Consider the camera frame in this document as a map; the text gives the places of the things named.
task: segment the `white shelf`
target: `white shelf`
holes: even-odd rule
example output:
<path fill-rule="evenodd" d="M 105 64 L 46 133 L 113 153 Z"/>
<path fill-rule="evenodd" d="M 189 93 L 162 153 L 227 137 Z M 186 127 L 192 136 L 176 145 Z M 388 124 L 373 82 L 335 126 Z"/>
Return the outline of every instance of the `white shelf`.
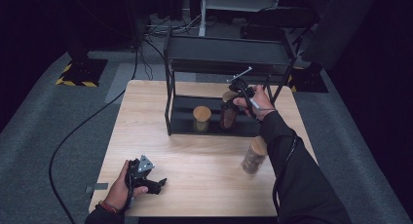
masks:
<path fill-rule="evenodd" d="M 203 0 L 201 10 L 201 26 L 199 36 L 206 35 L 206 14 L 207 9 L 258 12 L 265 8 L 275 8 L 279 0 Z"/>
<path fill-rule="evenodd" d="M 207 9 L 226 11 L 258 12 L 275 6 L 275 0 L 206 0 Z"/>

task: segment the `brown object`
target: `brown object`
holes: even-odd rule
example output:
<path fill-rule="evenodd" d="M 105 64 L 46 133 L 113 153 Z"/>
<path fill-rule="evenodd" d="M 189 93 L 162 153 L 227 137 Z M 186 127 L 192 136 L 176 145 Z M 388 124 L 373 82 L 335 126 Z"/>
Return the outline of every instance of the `brown object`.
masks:
<path fill-rule="evenodd" d="M 193 111 L 194 114 L 194 130 L 195 131 L 207 131 L 209 126 L 209 119 L 211 112 L 206 106 L 198 106 Z"/>
<path fill-rule="evenodd" d="M 242 162 L 243 170 L 249 174 L 255 174 L 264 163 L 267 156 L 267 144 L 261 136 L 252 139 Z"/>
<path fill-rule="evenodd" d="M 235 93 L 235 92 L 232 92 L 232 91 L 225 92 L 222 95 L 222 101 L 227 102 L 229 99 L 232 99 L 235 96 L 237 96 L 237 93 Z"/>
<path fill-rule="evenodd" d="M 221 118 L 219 127 L 223 130 L 231 130 L 235 127 L 236 118 L 240 108 L 232 103 L 232 99 L 237 96 L 237 93 L 228 91 L 222 95 L 221 103 Z"/>

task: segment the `bracelet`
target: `bracelet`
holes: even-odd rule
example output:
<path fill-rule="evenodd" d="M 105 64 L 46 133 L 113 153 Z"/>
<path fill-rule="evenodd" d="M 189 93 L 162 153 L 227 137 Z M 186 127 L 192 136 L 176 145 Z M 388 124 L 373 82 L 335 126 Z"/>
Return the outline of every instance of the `bracelet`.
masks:
<path fill-rule="evenodd" d="M 95 206 L 95 208 L 96 208 L 96 209 L 103 209 L 103 210 L 106 210 L 106 211 L 109 211 L 109 212 L 112 212 L 112 213 L 115 213 L 115 214 L 119 214 L 119 210 L 118 210 L 118 209 L 116 209 L 116 208 L 108 205 L 108 204 L 105 203 L 104 201 L 100 201 L 100 202 Z"/>

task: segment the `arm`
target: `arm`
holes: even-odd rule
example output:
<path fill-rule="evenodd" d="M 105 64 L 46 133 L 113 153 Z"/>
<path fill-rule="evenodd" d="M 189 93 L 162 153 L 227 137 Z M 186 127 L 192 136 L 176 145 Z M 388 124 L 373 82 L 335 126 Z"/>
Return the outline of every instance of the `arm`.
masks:
<path fill-rule="evenodd" d="M 253 111 L 262 121 L 260 135 L 267 143 L 271 164 L 279 176 L 290 154 L 294 131 L 274 109 L 262 87 L 254 89 L 253 99 L 262 110 L 253 108 Z M 234 104 L 246 106 L 242 98 L 236 98 Z M 280 223 L 351 223 L 346 209 L 300 138 L 278 180 Z M 276 192 L 273 200 L 277 201 Z"/>
<path fill-rule="evenodd" d="M 119 210 L 127 202 L 128 187 L 125 184 L 125 176 L 128 171 L 129 161 L 125 161 L 124 167 L 119 177 L 113 183 L 105 200 L 96 206 L 96 209 L 88 215 L 85 220 L 86 224 L 105 224 L 105 223 L 125 223 L 125 214 L 119 213 Z M 133 196 L 137 197 L 148 191 L 147 187 L 138 187 L 133 190 Z"/>

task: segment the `person's right hand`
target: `person's right hand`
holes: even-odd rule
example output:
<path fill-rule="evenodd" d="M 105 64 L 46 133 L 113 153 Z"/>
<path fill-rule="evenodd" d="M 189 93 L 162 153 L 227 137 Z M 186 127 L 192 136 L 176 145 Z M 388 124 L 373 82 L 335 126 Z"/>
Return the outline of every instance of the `person's right hand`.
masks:
<path fill-rule="evenodd" d="M 265 116 L 269 114 L 270 112 L 275 111 L 276 109 L 274 108 L 273 104 L 271 104 L 270 99 L 268 96 L 265 94 L 264 89 L 262 85 L 257 85 L 252 87 L 255 91 L 255 96 L 252 98 L 260 107 L 260 110 L 256 109 L 254 106 L 252 106 L 252 111 L 256 115 L 257 119 L 262 121 L 264 120 Z M 245 113 L 250 116 L 250 113 L 248 111 L 246 101 L 244 97 L 238 97 L 233 100 L 233 103 L 238 106 L 242 106 L 245 110 Z"/>

